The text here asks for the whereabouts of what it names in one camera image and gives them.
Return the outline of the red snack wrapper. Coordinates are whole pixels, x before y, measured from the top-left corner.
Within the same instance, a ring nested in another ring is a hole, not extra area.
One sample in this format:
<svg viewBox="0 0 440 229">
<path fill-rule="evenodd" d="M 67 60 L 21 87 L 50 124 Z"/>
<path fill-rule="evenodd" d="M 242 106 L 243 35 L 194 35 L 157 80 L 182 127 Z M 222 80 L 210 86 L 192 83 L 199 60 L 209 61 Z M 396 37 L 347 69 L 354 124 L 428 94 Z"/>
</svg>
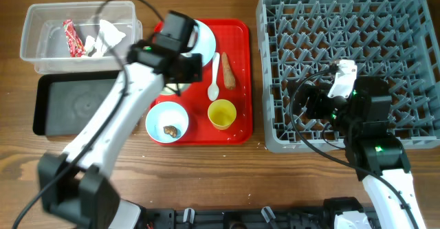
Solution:
<svg viewBox="0 0 440 229">
<path fill-rule="evenodd" d="M 85 48 L 83 42 L 76 32 L 73 21 L 71 19 L 63 21 L 63 29 L 65 31 L 70 56 L 83 56 L 85 54 Z"/>
</svg>

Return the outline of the white round plate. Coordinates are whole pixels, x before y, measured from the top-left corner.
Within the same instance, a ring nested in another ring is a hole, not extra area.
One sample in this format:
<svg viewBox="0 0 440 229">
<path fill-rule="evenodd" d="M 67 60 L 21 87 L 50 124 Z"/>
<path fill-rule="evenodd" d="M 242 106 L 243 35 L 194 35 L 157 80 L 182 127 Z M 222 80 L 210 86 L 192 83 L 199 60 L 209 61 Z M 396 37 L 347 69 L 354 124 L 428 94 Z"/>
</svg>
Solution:
<svg viewBox="0 0 440 229">
<path fill-rule="evenodd" d="M 190 35 L 188 42 L 189 52 L 183 53 L 184 56 L 189 54 L 201 54 L 202 66 L 206 66 L 216 52 L 216 38 L 212 30 L 203 22 L 195 20 L 197 24 Z"/>
</svg>

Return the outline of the mint green bowl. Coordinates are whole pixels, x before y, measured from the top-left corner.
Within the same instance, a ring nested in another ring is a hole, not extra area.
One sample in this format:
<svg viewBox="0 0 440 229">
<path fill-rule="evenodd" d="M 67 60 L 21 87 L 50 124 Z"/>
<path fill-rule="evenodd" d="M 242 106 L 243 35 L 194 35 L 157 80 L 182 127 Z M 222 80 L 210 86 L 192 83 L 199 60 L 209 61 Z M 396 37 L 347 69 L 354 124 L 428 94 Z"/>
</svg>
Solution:
<svg viewBox="0 0 440 229">
<path fill-rule="evenodd" d="M 165 85 L 160 94 L 163 96 L 179 95 L 185 92 L 189 87 L 189 83 L 169 83 Z"/>
</svg>

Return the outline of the white napkin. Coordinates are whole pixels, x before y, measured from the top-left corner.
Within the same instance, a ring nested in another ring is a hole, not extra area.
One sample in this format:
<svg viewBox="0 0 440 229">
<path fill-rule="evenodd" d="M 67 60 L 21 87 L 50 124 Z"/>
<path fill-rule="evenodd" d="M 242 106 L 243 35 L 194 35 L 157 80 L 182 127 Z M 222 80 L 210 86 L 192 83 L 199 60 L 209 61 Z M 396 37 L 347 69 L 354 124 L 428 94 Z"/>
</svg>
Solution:
<svg viewBox="0 0 440 229">
<path fill-rule="evenodd" d="M 126 36 L 124 32 L 119 31 L 116 26 L 106 20 L 99 20 L 99 31 L 96 41 L 93 45 L 95 52 L 92 57 L 103 57 L 105 53 L 119 44 Z"/>
</svg>

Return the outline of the light blue bowl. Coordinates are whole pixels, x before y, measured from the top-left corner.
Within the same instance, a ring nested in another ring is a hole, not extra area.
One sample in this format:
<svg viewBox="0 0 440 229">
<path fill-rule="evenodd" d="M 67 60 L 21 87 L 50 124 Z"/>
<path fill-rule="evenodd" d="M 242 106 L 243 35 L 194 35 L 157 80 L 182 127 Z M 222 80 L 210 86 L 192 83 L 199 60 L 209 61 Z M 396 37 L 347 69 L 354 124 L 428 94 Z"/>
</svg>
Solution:
<svg viewBox="0 0 440 229">
<path fill-rule="evenodd" d="M 172 138 L 164 133 L 163 127 L 173 125 L 179 135 Z M 156 142 L 170 144 L 178 141 L 186 133 L 189 117 L 186 110 L 176 102 L 160 102 L 154 105 L 146 116 L 145 127 L 148 135 Z"/>
</svg>

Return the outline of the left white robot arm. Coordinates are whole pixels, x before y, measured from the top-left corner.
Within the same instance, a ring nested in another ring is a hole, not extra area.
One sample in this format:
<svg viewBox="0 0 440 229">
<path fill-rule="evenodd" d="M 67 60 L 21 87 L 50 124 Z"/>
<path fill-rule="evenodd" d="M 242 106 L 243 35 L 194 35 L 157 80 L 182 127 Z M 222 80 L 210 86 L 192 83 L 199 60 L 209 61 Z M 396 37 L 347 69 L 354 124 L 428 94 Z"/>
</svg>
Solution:
<svg viewBox="0 0 440 229">
<path fill-rule="evenodd" d="M 179 39 L 155 33 L 133 44 L 97 112 L 59 155 L 38 162 L 43 210 L 79 228 L 142 228 L 146 209 L 120 198 L 109 178 L 139 117 L 167 83 L 201 80 L 203 33 Z"/>
</svg>

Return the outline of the white plastic spoon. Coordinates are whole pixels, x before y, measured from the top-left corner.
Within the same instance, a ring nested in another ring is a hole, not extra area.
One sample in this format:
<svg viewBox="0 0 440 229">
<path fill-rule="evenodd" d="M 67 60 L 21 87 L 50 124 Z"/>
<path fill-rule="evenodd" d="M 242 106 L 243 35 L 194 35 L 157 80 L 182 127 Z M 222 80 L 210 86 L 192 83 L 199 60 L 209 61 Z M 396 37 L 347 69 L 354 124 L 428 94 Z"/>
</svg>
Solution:
<svg viewBox="0 0 440 229">
<path fill-rule="evenodd" d="M 211 101 L 215 101 L 219 95 L 219 87 L 217 85 L 219 61 L 220 61 L 220 54 L 218 52 L 215 52 L 212 59 L 212 82 L 208 87 L 208 98 Z"/>
</svg>

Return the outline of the brown food scrap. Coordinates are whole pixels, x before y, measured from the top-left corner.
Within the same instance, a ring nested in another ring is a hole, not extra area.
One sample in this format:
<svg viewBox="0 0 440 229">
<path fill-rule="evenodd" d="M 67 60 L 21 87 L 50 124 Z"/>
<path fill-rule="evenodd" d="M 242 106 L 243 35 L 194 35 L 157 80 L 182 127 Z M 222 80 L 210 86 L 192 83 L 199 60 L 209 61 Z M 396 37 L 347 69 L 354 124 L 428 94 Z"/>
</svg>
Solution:
<svg viewBox="0 0 440 229">
<path fill-rule="evenodd" d="M 169 135 L 172 138 L 177 138 L 179 135 L 178 128 L 174 127 L 173 125 L 164 126 L 163 130 L 166 135 Z"/>
</svg>

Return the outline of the yellow plastic cup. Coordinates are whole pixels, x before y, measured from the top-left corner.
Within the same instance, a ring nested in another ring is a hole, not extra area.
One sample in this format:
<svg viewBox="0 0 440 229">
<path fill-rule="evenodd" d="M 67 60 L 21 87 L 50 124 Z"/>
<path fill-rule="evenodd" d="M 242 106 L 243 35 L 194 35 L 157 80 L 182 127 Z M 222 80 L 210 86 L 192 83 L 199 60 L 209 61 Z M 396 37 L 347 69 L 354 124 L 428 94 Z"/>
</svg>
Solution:
<svg viewBox="0 0 440 229">
<path fill-rule="evenodd" d="M 237 118 L 237 109 L 232 102 L 219 99 L 208 107 L 208 119 L 218 130 L 228 129 Z"/>
</svg>

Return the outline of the orange carrot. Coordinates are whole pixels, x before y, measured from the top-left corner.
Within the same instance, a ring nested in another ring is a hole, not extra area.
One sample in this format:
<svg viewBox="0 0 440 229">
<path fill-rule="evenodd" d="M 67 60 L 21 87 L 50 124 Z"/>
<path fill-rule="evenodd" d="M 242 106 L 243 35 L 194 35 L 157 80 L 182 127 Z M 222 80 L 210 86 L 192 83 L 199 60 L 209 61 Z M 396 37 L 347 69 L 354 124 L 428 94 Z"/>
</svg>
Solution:
<svg viewBox="0 0 440 229">
<path fill-rule="evenodd" d="M 228 55 L 225 52 L 223 52 L 221 55 L 221 61 L 225 88 L 233 90 L 236 88 L 236 80 L 229 64 Z"/>
</svg>

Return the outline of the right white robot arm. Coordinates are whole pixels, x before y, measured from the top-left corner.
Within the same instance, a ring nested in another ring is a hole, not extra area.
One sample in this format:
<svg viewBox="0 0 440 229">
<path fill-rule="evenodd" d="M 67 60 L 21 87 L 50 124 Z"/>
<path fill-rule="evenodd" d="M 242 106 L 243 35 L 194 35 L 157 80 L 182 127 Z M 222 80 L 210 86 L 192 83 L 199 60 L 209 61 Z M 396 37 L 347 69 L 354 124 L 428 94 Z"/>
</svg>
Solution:
<svg viewBox="0 0 440 229">
<path fill-rule="evenodd" d="M 290 114 L 305 107 L 309 119 L 326 120 L 344 136 L 342 164 L 355 169 L 381 227 L 425 228 L 408 156 L 401 141 L 388 132 L 392 97 L 387 82 L 361 77 L 347 98 L 330 98 L 329 90 L 329 85 L 289 82 Z"/>
</svg>

